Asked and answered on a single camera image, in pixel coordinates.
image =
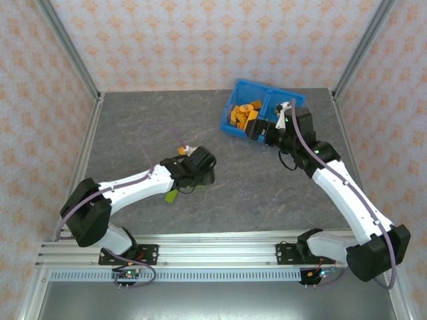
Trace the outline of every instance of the green object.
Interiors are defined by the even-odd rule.
[[[177,194],[178,194],[178,190],[169,191],[168,193],[166,193],[165,201],[167,203],[173,203]]]

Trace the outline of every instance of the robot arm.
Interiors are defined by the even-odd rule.
[[[96,184],[93,179],[83,180],[61,210],[68,212],[90,195],[99,193],[81,206],[67,221],[67,226],[80,247],[93,244],[134,259],[135,241],[130,233],[109,222],[109,218],[131,203],[158,193],[167,193],[186,187],[209,185],[214,182],[216,158],[204,147],[188,155],[167,158],[147,170],[124,179]]]
[[[347,261],[355,276],[369,281],[392,266],[385,232],[392,243],[396,264],[401,263],[410,239],[407,228],[404,225],[395,227],[383,216],[350,177],[335,149],[329,143],[316,139],[312,115],[306,108],[295,109],[296,123],[306,147],[329,168],[343,176],[344,183],[335,173],[314,159],[301,143],[294,127],[291,103],[279,104],[276,113],[277,123],[263,119],[248,121],[246,135],[250,139],[261,140],[277,147],[281,160],[281,154],[291,155],[296,167],[303,169],[307,176],[328,194],[354,232],[354,238],[332,236],[321,229],[304,233],[298,237],[296,243],[296,249],[302,259],[312,261],[312,257],[327,257],[336,261]],[[372,217],[370,210],[375,213],[376,219]]]

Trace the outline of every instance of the patterned wallpaper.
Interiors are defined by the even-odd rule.
[[[371,200],[412,241],[403,263],[427,315],[427,3],[397,1],[340,101]]]
[[[35,1],[1,1],[2,320],[17,318],[40,244],[52,237],[92,107]]]
[[[52,0],[100,91],[333,88],[381,0]]]

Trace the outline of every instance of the gray stone surface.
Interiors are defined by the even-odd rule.
[[[290,89],[306,95],[318,139],[330,142],[354,177],[350,157],[327,89]],[[177,154],[179,143],[153,124],[171,125],[184,142],[203,145],[216,157],[216,182],[179,194],[138,201],[114,215],[133,234],[271,231],[348,227],[332,201],[301,170],[288,171],[278,150],[220,131],[231,91],[160,91],[105,95],[87,177],[111,181],[148,169],[143,144],[154,163]]]

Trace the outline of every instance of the blue plastic bin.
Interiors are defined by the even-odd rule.
[[[261,100],[262,106],[258,113],[258,119],[268,119],[268,121],[277,122],[278,117],[274,112],[276,105],[285,101],[291,101],[292,98],[296,100],[296,107],[304,106],[306,98],[303,95],[259,83],[239,80],[222,114],[221,130],[232,135],[237,135],[238,137],[246,138],[244,130],[230,124],[230,115],[236,105],[245,105]]]

